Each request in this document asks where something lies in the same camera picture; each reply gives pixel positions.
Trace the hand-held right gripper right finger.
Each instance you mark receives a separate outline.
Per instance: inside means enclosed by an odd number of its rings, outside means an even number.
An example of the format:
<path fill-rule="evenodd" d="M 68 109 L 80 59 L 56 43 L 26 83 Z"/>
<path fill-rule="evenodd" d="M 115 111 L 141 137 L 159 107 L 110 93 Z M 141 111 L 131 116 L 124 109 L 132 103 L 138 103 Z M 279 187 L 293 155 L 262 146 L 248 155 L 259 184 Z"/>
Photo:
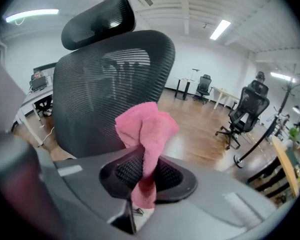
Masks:
<path fill-rule="evenodd" d="M 196 190 L 176 203 L 158 204 L 137 232 L 138 240 L 257 240 L 253 233 L 276 212 L 259 192 L 230 175 L 186 161 L 169 161 L 188 169 L 197 179 Z"/>

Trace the round wooden table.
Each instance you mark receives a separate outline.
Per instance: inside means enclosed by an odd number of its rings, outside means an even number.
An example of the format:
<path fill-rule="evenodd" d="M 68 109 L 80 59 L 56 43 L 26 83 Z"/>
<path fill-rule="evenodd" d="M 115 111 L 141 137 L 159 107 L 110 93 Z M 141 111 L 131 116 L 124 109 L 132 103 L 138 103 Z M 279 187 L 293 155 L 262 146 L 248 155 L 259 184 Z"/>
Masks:
<path fill-rule="evenodd" d="M 272 187 L 274 184 L 276 184 L 278 181 L 282 180 L 283 178 L 286 178 L 287 183 L 282 185 L 281 187 L 277 188 L 276 190 L 268 193 L 266 195 L 267 198 L 271 199 L 286 189 L 290 188 L 290 192 L 292 193 L 293 198 L 297 198 L 300 195 L 300 187 L 299 182 L 296 177 L 295 168 L 293 167 L 293 164 L 291 163 L 289 157 L 286 154 L 286 150 L 282 144 L 282 142 L 275 136 L 271 137 L 272 146 L 276 152 L 276 158 L 270 163 L 268 166 L 266 166 L 264 169 L 262 169 L 260 172 L 256 173 L 252 177 L 250 177 L 247 180 L 247 183 L 251 183 L 257 178 L 259 178 L 261 175 L 264 174 L 264 172 L 268 172 L 270 169 L 275 169 L 279 165 L 281 165 L 280 171 L 273 176 L 270 180 L 268 180 L 263 185 L 259 185 L 256 190 L 258 192 L 262 192 L 270 187 Z"/>

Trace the black mesh chair headrest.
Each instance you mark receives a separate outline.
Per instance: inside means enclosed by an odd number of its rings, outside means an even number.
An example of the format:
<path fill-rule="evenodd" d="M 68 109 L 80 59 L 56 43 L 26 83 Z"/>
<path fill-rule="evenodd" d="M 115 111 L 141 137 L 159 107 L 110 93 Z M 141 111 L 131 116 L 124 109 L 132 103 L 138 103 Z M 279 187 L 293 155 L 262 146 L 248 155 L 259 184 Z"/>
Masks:
<path fill-rule="evenodd" d="M 69 20 L 61 32 L 61 43 L 74 51 L 131 32 L 135 27 L 130 0 L 104 0 Z"/>

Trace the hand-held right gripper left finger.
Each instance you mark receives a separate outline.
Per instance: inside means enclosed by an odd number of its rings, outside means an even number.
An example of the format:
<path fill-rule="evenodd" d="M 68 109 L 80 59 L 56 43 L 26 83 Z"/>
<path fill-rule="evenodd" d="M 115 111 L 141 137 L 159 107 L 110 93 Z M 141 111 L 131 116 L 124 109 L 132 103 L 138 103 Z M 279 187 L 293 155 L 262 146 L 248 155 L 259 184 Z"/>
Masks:
<path fill-rule="evenodd" d="M 128 148 L 107 154 L 53 162 L 36 149 L 41 179 L 63 226 L 62 240 L 146 240 L 136 232 L 130 200 L 141 170 L 143 150 Z"/>

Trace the pink cloth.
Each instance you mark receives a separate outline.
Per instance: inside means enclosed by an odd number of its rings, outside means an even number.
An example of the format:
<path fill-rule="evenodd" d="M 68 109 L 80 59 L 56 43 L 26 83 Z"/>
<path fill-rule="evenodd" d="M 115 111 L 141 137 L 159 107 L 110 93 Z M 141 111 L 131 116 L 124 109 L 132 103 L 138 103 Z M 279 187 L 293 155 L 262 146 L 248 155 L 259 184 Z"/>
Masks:
<path fill-rule="evenodd" d="M 178 124 L 169 113 L 159 111 L 155 102 L 144 102 L 116 117 L 115 130 L 126 148 L 144 148 L 142 177 L 132 190 L 131 200 L 139 208 L 153 209 L 157 196 L 155 168 L 166 142 L 178 132 Z"/>

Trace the small standing desk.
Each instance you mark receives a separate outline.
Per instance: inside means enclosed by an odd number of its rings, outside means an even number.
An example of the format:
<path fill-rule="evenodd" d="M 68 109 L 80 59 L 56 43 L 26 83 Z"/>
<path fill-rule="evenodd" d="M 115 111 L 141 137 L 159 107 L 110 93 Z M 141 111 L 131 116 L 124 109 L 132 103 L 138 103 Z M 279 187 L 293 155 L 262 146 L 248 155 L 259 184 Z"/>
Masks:
<path fill-rule="evenodd" d="M 177 78 L 177 86 L 174 92 L 174 98 L 181 101 L 186 101 L 188 99 L 190 85 L 192 84 L 198 85 L 199 83 L 188 78 Z"/>

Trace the white table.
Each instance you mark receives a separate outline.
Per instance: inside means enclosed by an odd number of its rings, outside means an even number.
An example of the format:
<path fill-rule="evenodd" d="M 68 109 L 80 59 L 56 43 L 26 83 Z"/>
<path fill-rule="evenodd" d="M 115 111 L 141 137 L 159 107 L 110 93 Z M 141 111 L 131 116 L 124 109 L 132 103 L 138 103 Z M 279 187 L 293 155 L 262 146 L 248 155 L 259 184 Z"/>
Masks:
<path fill-rule="evenodd" d="M 224 89 L 224 88 L 217 88 L 217 87 L 215 87 L 215 86 L 212 86 L 212 87 L 210 88 L 210 90 L 211 90 L 211 91 L 214 90 L 214 91 L 216 91 L 216 92 L 219 93 L 218 98 L 217 98 L 217 100 L 216 100 L 216 102 L 215 102 L 215 104 L 214 104 L 214 107 L 213 107 L 214 110 L 217 109 L 218 105 L 220 104 L 220 102 L 221 102 L 221 100 L 222 100 L 223 98 L 225 98 L 225 101 L 224 101 L 224 103 L 223 103 L 223 107 L 224 107 L 224 108 L 227 107 L 231 102 L 232 102 L 232 104 L 235 104 L 235 103 L 237 103 L 237 102 L 240 100 L 240 99 L 239 99 L 238 97 L 236 97 L 235 95 L 232 95 L 232 94 L 228 93 L 228 92 L 226 91 L 226 89 Z"/>

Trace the black laptop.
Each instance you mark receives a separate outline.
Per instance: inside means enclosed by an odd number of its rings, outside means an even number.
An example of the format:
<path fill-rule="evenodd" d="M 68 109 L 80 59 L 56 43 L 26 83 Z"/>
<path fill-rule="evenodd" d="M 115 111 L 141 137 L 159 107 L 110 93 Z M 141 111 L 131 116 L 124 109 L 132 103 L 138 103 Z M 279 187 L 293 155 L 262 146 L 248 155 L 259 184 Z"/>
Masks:
<path fill-rule="evenodd" d="M 30 81 L 31 90 L 32 91 L 38 91 L 42 90 L 47 86 L 47 80 L 45 76 L 42 76 L 40 78 L 35 78 Z"/>

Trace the long ceiling light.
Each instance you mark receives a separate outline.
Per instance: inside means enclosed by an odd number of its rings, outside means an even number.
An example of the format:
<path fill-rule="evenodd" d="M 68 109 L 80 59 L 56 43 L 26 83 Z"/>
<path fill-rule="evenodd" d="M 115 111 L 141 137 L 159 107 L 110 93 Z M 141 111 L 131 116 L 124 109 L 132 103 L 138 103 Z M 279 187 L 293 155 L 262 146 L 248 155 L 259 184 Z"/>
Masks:
<path fill-rule="evenodd" d="M 29 10 L 29 11 L 23 11 L 16 14 L 12 14 L 10 16 L 7 16 L 5 18 L 5 21 L 7 23 L 19 20 L 19 19 L 25 19 L 28 17 L 33 16 L 44 16 L 44 15 L 57 15 L 59 13 L 58 9 L 36 9 L 36 10 Z"/>
<path fill-rule="evenodd" d="M 211 34 L 210 39 L 214 41 L 217 40 L 230 25 L 231 23 L 229 21 L 223 19 Z"/>
<path fill-rule="evenodd" d="M 284 74 L 280 74 L 280 73 L 275 73 L 275 72 L 271 72 L 270 75 L 272 77 L 281 79 L 281 80 L 285 80 L 287 82 L 291 82 L 291 83 L 296 83 L 297 80 L 295 78 L 293 78 L 292 76 L 288 76 L 288 75 L 284 75 Z"/>

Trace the black office chair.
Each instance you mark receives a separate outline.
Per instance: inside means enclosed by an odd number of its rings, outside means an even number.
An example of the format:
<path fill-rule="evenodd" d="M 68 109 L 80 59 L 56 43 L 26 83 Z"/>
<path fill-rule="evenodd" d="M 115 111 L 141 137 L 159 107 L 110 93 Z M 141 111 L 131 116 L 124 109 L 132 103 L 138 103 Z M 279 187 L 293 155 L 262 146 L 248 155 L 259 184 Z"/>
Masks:
<path fill-rule="evenodd" d="M 193 96 L 194 101 L 200 101 L 203 104 L 206 104 L 208 100 L 206 99 L 207 96 L 210 95 L 212 87 L 210 84 L 212 82 L 211 76 L 204 74 L 199 79 L 199 84 L 196 89 L 196 95 Z"/>
<path fill-rule="evenodd" d="M 34 103 L 36 109 L 41 111 L 43 116 L 49 117 L 52 115 L 52 95 L 48 95 Z"/>
<path fill-rule="evenodd" d="M 250 132 L 257 123 L 259 116 L 269 106 L 270 101 L 267 98 L 269 88 L 264 84 L 265 80 L 265 73 L 259 71 L 255 79 L 248 86 L 242 88 L 240 99 L 235 102 L 237 107 L 232 107 L 228 114 L 229 128 L 222 126 L 220 131 L 216 131 L 216 136 L 219 134 L 228 136 L 226 150 L 230 149 L 232 140 L 237 143 L 236 149 L 240 148 L 241 145 L 235 135 Z"/>

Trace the white desk frame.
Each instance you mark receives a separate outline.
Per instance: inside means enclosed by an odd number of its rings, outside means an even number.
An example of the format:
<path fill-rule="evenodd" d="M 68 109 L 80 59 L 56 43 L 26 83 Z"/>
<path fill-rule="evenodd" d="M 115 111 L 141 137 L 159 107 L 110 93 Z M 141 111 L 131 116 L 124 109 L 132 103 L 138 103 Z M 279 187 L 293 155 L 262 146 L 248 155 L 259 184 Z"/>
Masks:
<path fill-rule="evenodd" d="M 37 112 L 37 109 L 35 107 L 35 102 L 38 102 L 39 100 L 41 100 L 45 97 L 48 97 L 52 94 L 53 94 L 53 86 L 52 85 L 48 85 L 47 87 L 45 87 L 42 90 L 31 92 L 30 94 L 28 94 L 25 97 L 25 100 L 23 101 L 20 109 L 17 111 L 16 116 L 15 116 L 16 122 L 19 125 L 25 125 L 25 127 L 28 129 L 30 134 L 34 137 L 34 139 L 38 143 L 38 147 L 42 146 L 44 141 L 42 139 L 40 139 L 40 137 L 36 134 L 36 132 L 31 127 L 31 125 L 28 122 L 26 114 L 24 113 L 23 109 L 24 109 L 24 107 L 31 106 L 32 107 L 31 111 L 34 112 L 37 120 L 41 123 L 40 127 L 43 128 L 44 125 L 42 124 L 42 118 L 40 117 L 40 115 Z"/>

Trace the black coat rack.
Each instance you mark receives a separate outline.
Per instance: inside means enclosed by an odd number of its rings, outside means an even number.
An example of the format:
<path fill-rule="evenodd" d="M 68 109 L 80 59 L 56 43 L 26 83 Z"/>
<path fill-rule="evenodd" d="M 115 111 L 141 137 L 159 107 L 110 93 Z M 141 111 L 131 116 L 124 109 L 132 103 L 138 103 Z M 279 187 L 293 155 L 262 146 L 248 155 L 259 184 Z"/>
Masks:
<path fill-rule="evenodd" d="M 292 76 L 290 77 L 290 80 L 287 81 L 286 84 L 286 89 L 285 90 L 285 95 L 284 98 L 282 100 L 282 103 L 279 107 L 278 112 L 274 115 L 274 119 L 272 121 L 272 123 L 270 124 L 269 128 L 264 132 L 264 134 L 260 137 L 260 139 L 241 157 L 238 157 L 236 155 L 233 156 L 233 161 L 234 164 L 239 168 L 242 169 L 244 167 L 244 159 L 250 155 L 257 147 L 258 145 L 266 138 L 269 137 L 271 135 L 271 133 L 275 130 L 275 127 L 277 125 L 277 120 L 279 119 L 280 115 L 282 114 L 282 111 L 287 103 L 287 100 L 290 96 L 291 91 L 296 88 L 299 87 L 300 84 L 295 84 L 293 83 L 294 79 L 297 78 L 297 76 L 300 75 L 300 73 L 296 73 L 296 69 L 297 69 L 297 64 L 294 63 L 293 64 L 293 71 L 292 71 Z"/>

